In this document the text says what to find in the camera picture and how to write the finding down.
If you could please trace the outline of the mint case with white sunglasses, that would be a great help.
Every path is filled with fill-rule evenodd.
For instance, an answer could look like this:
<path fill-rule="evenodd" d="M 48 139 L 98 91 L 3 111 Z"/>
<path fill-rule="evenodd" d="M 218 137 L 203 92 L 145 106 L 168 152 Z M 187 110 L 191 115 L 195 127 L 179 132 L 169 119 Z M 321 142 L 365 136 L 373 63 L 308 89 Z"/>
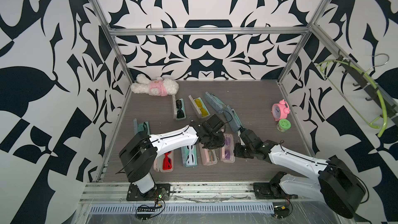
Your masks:
<path fill-rule="evenodd" d="M 197 149 L 195 145 L 184 146 L 181 148 L 182 163 L 184 167 L 195 167 L 198 165 Z"/>

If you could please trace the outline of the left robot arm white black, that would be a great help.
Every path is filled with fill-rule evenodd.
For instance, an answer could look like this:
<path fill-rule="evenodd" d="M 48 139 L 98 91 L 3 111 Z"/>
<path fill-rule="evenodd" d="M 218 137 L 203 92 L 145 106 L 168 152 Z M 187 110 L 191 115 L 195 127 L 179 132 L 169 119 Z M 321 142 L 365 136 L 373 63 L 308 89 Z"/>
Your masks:
<path fill-rule="evenodd" d="M 187 126 L 162 134 L 147 134 L 141 131 L 119 152 L 122 168 L 117 174 L 124 173 L 128 182 L 134 184 L 141 194 L 155 187 L 150 170 L 161 155 L 184 146 L 202 144 L 205 149 L 218 149 L 224 146 L 224 134 L 221 131 L 225 122 L 208 119 L 204 122 L 190 122 Z"/>

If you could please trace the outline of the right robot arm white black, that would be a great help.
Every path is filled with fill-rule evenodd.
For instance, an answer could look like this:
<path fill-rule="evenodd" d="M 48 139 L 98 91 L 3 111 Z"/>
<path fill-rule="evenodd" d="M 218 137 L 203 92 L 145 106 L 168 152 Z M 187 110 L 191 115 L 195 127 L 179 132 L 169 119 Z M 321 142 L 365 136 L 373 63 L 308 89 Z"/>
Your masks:
<path fill-rule="evenodd" d="M 240 134 L 240 139 L 234 145 L 236 157 L 257 158 L 300 174 L 279 172 L 275 175 L 271 183 L 278 191 L 323 202 L 336 214 L 354 218 L 368 189 L 342 160 L 309 157 L 284 147 L 282 141 L 262 141 L 249 129 Z"/>

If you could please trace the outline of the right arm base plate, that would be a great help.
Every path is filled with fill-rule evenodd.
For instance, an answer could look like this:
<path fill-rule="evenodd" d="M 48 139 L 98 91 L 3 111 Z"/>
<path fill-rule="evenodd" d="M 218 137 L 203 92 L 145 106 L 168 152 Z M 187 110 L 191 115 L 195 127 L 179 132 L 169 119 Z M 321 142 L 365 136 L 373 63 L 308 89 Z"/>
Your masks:
<path fill-rule="evenodd" d="M 285 193 L 279 183 L 286 172 L 278 172 L 268 183 L 253 183 L 254 194 L 257 200 L 286 199 L 291 195 Z"/>

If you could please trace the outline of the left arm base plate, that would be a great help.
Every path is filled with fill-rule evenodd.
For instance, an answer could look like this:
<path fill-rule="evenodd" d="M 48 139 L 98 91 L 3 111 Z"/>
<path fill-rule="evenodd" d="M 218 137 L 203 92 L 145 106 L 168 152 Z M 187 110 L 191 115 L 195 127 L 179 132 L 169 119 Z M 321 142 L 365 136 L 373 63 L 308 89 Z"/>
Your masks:
<path fill-rule="evenodd" d="M 151 201 L 158 198 L 168 200 L 170 198 L 171 184 L 155 184 L 155 187 L 147 193 L 141 193 L 135 184 L 130 184 L 127 191 L 127 201 Z"/>

